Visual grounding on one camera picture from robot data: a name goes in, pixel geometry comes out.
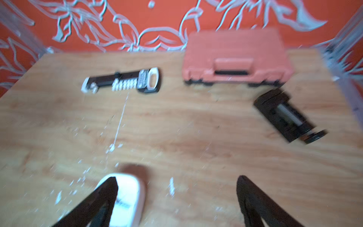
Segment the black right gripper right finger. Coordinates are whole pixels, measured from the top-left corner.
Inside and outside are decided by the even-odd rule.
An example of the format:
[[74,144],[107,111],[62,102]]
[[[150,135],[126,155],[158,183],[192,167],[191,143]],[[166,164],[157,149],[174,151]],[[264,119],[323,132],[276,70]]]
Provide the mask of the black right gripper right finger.
[[302,226],[246,176],[238,177],[236,194],[247,227]]

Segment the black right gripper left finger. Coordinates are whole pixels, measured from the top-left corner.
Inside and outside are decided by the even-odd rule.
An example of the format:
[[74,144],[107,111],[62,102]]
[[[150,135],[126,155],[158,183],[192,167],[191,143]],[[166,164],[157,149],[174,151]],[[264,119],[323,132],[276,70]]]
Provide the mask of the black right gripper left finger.
[[115,177],[106,179],[55,227],[108,227],[118,194]]

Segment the white alarm clock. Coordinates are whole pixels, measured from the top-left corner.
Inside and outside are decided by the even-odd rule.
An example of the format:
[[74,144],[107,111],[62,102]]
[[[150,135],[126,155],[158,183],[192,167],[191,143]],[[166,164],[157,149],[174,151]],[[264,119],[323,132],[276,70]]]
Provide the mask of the white alarm clock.
[[112,173],[103,177],[100,186],[110,177],[115,177],[118,194],[111,215],[111,227],[138,227],[145,204],[146,188],[138,177],[125,173]]

